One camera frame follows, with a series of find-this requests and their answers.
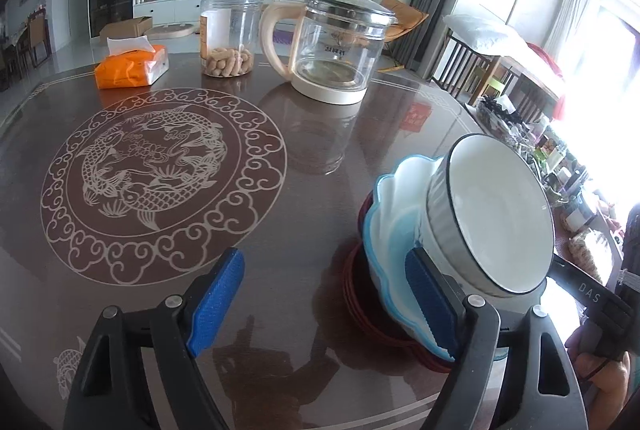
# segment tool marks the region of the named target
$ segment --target red cloth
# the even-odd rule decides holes
[[[556,76],[558,76],[558,78],[564,80],[564,75],[562,74],[561,68],[544,49],[530,42],[527,42],[527,46],[529,46],[536,53],[536,55],[538,55],[542,60],[546,62],[546,64],[551,68],[551,71],[553,71]],[[564,118],[564,95],[562,95],[558,102],[556,102],[554,113],[551,117],[553,120],[562,120]]]

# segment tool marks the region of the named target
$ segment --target scalloped rim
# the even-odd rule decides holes
[[[395,178],[396,173],[398,172],[398,169],[400,168],[402,163],[406,162],[408,159],[412,159],[412,158],[415,158],[415,157],[418,157],[420,159],[426,159],[426,160],[428,160],[428,161],[430,161],[432,163],[436,163],[438,160],[443,160],[442,157],[437,158],[437,159],[432,159],[432,158],[427,157],[425,155],[412,154],[412,155],[408,155],[407,157],[403,158],[396,165],[396,168],[394,169],[394,171],[392,173],[383,174],[383,175],[379,176],[379,178],[376,180],[376,184],[374,185],[374,188],[373,188],[373,204],[371,205],[371,208],[369,208],[369,211],[367,212],[367,214],[365,215],[365,218],[364,218],[364,225],[363,225],[363,230],[362,230],[362,241],[363,241],[364,248],[365,248],[365,254],[367,255],[367,260],[369,261],[369,264],[372,266],[373,270],[375,270],[376,275],[378,277],[378,280],[380,282],[380,288],[381,288],[382,291],[379,291],[379,293],[381,293],[380,296],[382,297],[382,301],[383,301],[383,303],[385,305],[385,308],[386,308],[387,312],[392,314],[393,318],[395,318],[396,321],[401,323],[404,327],[408,328],[411,331],[412,335],[424,347],[426,347],[429,352],[432,352],[437,357],[439,357],[439,358],[441,358],[443,360],[446,360],[447,362],[453,362],[454,359],[449,355],[449,353],[445,349],[442,349],[441,347],[438,347],[437,344],[435,343],[435,341],[432,341],[430,338],[426,337],[425,334],[420,329],[420,327],[417,326],[414,322],[412,322],[410,320],[407,320],[407,318],[405,318],[404,315],[402,315],[400,310],[393,303],[393,301],[391,300],[391,295],[389,293],[389,280],[388,280],[386,274],[384,273],[384,271],[382,269],[382,266],[378,262],[378,257],[376,255],[375,251],[373,251],[373,247],[371,245],[371,239],[370,239],[370,236],[369,236],[371,219],[373,218],[373,216],[375,215],[376,211],[380,207],[380,192],[379,192],[380,183],[382,183],[385,179]]]

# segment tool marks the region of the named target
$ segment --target glass kettle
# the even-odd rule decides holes
[[[273,30],[283,19],[297,19],[289,65],[273,45]],[[371,0],[306,0],[275,3],[260,20],[262,52],[273,68],[303,95],[329,104],[355,104],[385,43],[396,15]]]

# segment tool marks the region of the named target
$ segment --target cabinet drawer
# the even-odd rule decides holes
[[[200,0],[177,0],[175,3],[175,22],[200,21]]]
[[[137,4],[133,7],[135,17],[153,17],[156,24],[170,24],[175,22],[173,1],[153,1],[151,3]]]

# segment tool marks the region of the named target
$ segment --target kettle lid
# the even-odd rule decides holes
[[[307,0],[306,6],[372,26],[390,26],[398,22],[395,13],[372,0]]]

